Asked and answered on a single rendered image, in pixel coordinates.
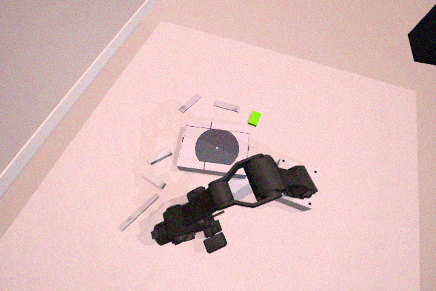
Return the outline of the small green block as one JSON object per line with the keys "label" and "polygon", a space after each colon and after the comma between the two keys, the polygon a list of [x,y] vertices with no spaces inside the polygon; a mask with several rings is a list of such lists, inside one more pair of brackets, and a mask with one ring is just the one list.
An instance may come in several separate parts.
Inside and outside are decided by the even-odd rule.
{"label": "small green block", "polygon": [[254,127],[256,127],[257,124],[258,124],[258,121],[259,121],[260,117],[261,117],[261,113],[256,112],[256,111],[253,111],[253,113],[252,113],[252,115],[251,115],[251,118],[250,118],[248,124],[249,124],[249,125],[252,125],[252,126],[254,126]]}

